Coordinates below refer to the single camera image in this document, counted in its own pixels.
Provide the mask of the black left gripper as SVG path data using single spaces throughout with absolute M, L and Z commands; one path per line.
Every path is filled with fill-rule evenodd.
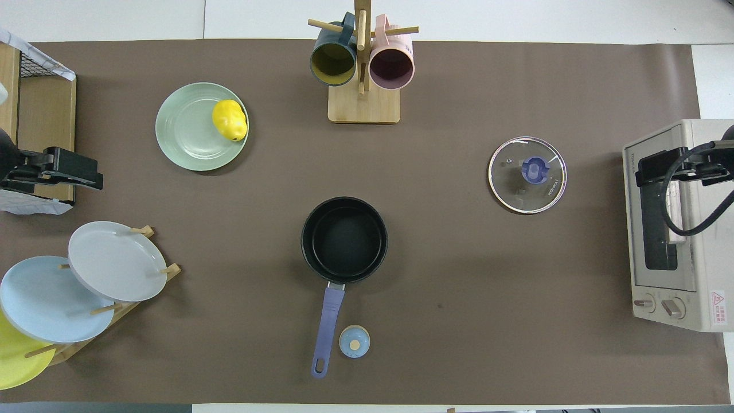
M 44 152 L 21 150 L 20 155 L 20 183 L 24 185 L 63 184 L 103 190 L 103 175 L 96 159 L 63 148 L 47 148 Z M 73 173 L 83 174 L 65 174 L 67 166 Z

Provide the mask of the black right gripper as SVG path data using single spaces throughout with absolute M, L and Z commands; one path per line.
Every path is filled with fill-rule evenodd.
M 692 167 L 687 168 L 684 181 L 702 181 L 703 186 L 710 186 L 733 180 L 732 141 L 711 141 L 689 151 L 688 148 L 675 148 L 640 159 L 635 172 L 635 186 L 640 188 L 663 181 L 669 168 L 685 152 L 684 163 L 690 163 Z

